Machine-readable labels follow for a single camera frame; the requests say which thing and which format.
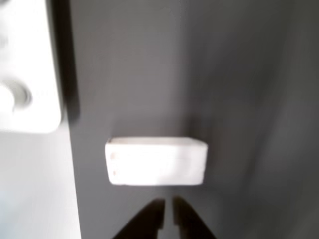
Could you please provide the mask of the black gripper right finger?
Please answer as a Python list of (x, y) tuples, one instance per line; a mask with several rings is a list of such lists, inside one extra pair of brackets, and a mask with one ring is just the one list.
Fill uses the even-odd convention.
[(216, 239), (195, 209), (182, 197), (172, 200), (174, 224), (181, 239)]

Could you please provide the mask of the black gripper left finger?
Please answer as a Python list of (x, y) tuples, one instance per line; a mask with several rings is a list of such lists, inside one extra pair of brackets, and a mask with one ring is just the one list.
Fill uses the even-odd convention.
[(165, 199), (154, 199), (144, 206), (114, 236), (114, 239), (157, 239), (163, 228)]

